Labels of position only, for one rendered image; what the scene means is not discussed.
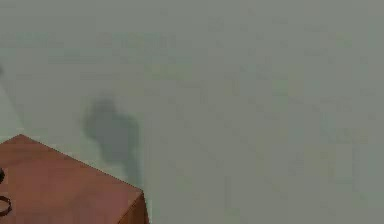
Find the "reddish brown wooden cabinet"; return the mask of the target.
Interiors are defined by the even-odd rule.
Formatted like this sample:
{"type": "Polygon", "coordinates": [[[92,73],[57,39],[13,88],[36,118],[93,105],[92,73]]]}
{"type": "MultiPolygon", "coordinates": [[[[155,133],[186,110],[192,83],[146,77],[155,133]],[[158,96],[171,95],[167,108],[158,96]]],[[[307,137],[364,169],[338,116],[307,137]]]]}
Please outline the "reddish brown wooden cabinet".
{"type": "Polygon", "coordinates": [[[0,143],[0,224],[149,224],[144,193],[25,135],[0,143]]]}

